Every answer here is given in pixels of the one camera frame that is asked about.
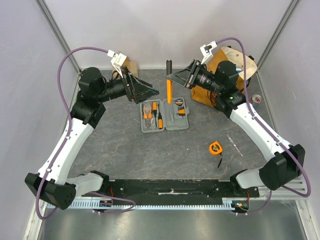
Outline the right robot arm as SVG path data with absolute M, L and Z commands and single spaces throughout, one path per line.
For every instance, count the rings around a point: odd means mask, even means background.
M 198 60 L 166 78 L 188 89 L 201 87 L 213 94 L 215 108 L 240 126 L 262 152 L 266 164 L 261 168 L 245 169 L 231 177 L 229 191 L 235 197 L 242 196 L 248 188 L 265 186 L 275 191 L 302 174 L 305 150 L 280 137 L 259 116 L 245 95 L 237 89 L 236 65 L 224 60 L 215 72 L 208 71 Z

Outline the orange screwdriver thin shaft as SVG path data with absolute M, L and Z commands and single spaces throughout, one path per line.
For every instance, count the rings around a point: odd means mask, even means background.
M 155 101 L 152 103 L 152 112 L 154 116 L 155 127 L 157 128 L 158 127 L 158 120 L 157 120 L 158 106 Z

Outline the orange tape measure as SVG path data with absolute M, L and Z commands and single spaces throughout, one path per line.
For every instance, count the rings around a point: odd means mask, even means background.
M 223 153 L 223 148 L 220 145 L 220 143 L 218 141 L 215 141 L 213 143 L 210 144 L 209 146 L 209 152 L 214 155 L 214 156 L 220 156 L 220 160 L 219 163 L 217 165 L 217 167 L 219 168 L 221 166 L 222 163 L 222 153 Z

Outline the grey plastic tool case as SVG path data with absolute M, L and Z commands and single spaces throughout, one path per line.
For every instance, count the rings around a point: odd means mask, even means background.
M 176 99 L 182 99 L 183 100 L 183 105 L 182 107 L 185 108 L 185 116 L 180 116 L 178 115 L 178 107 L 175 104 Z M 158 126 L 155 126 L 155 119 L 154 119 L 154 114 L 152 112 L 152 120 L 151 120 L 151 126 L 149 129 L 146 128 L 145 126 L 145 120 L 143 117 L 143 104 L 151 104 L 153 108 L 153 102 L 157 103 L 160 105 L 160 112 L 162 115 L 162 120 L 163 120 L 163 129 L 159 129 Z M 156 100 L 147 100 L 145 102 L 142 102 L 139 104 L 139 110 L 140 110 L 140 120 L 141 120 L 141 131 L 143 133 L 157 133 L 157 132 L 162 132 L 164 130 L 167 131 L 179 131 L 179 130 L 186 130 L 189 128 L 189 121 L 188 121 L 188 114 L 189 108 L 186 106 L 185 100 L 183 97 L 174 97 L 172 99 L 172 103 L 168 104 L 167 99 L 156 99 Z

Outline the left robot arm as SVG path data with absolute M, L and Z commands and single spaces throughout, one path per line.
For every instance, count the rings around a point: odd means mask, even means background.
M 68 174 L 82 145 L 105 113 L 105 102 L 125 96 L 139 104 L 159 94 L 152 84 L 136 78 L 126 67 L 121 73 L 121 77 L 110 81 L 96 67 L 88 67 L 80 74 L 70 122 L 49 159 L 37 173 L 28 173 L 24 180 L 39 200 L 65 210 L 79 196 L 95 192 L 103 197 L 110 192 L 106 174 L 96 170 L 75 178 L 69 178 Z

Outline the orange handled pliers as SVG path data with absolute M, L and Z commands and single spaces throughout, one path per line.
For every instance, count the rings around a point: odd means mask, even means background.
M 145 127 L 149 129 L 151 127 L 151 122 L 153 119 L 153 108 L 151 104 L 144 103 L 142 109 Z

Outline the orange utility knife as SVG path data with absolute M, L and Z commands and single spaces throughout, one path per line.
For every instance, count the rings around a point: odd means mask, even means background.
M 172 73 L 172 60 L 167 60 L 166 75 L 169 76 L 171 73 Z M 173 99 L 173 83 L 169 78 L 166 79 L 166 89 L 167 89 L 167 102 L 168 104 L 171 104 Z

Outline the orange screwdriver thick shaft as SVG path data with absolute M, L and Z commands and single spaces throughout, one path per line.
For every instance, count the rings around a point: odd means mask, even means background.
M 160 104 L 157 104 L 157 117 L 158 117 L 158 128 L 161 130 L 163 129 L 163 118 L 161 114 Z

